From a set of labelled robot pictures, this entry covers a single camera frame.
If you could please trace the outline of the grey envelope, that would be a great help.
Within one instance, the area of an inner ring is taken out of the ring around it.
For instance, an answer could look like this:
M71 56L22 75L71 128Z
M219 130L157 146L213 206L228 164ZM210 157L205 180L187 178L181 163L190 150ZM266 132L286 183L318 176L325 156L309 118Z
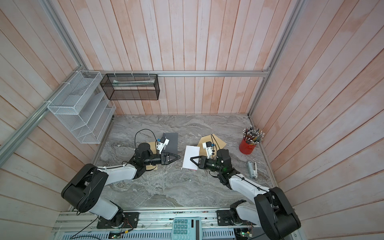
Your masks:
M163 138L167 138L169 140L167 146L165 147L165 152L178 154L178 133L163 133Z

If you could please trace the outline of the red bordered card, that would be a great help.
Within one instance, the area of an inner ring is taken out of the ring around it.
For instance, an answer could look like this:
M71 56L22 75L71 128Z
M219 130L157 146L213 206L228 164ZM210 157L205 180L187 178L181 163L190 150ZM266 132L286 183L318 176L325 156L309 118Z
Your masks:
M191 158L198 157L199 155L200 147L186 146L182 168L196 171L198 167L192 163Z

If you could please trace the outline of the yellow envelope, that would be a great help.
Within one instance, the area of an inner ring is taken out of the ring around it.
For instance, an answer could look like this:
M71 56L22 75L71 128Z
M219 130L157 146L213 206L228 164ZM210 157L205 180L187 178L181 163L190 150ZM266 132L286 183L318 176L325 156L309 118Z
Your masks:
M149 142L149 145L150 145L150 149L151 151L153 152L153 154L155 155L157 153L157 147L156 147L156 142ZM149 165L149 166L146 166L146 170L147 171L152 171L152 170L157 170L158 169L158 165Z
M214 158L217 155L217 150L224 149L227 145L224 141L222 141L215 134L213 134L213 136L211 136L211 135L204 136L200 139L200 141L197 145L198 147L200 147L200 156L207 156L206 150L203 148L203 143L205 143L205 142L212 142L213 144L216 145L214 147L214 150L215 150L214 155L213 155Z

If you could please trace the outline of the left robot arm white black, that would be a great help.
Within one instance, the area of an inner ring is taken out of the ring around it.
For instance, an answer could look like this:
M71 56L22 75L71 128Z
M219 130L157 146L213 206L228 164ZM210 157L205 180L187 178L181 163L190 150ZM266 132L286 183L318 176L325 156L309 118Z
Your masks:
M137 179L147 171L149 165L169 165L180 158L179 155L165 151L153 153L148 143L142 143L136 147L135 154L126 164L113 167L84 165L64 187L61 196L79 213L90 212L107 221L112 228L120 228L126 219L124 211L117 204L101 197L104 187Z

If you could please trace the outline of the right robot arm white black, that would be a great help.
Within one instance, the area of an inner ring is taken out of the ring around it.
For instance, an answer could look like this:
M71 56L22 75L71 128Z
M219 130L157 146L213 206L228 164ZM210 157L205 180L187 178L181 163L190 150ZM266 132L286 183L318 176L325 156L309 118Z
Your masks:
M262 227L271 240L283 240L301 228L300 219L283 190L267 188L247 179L233 167L228 150L218 150L215 159L196 156L190 161L199 169L218 173L221 184L247 198L231 205L236 221L247 221Z

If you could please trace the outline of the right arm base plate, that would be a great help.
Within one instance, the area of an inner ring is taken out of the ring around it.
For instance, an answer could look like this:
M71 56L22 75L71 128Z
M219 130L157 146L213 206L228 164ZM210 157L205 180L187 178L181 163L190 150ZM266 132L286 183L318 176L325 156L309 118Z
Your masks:
M219 226L237 226L250 223L260 225L260 218L254 209L218 210L216 214Z

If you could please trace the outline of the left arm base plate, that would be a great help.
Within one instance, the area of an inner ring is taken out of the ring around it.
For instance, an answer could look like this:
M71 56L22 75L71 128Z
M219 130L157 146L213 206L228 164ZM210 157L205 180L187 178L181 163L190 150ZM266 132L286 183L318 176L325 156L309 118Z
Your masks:
M117 212L111 220L100 217L97 229L134 229L138 226L139 215L139 212Z

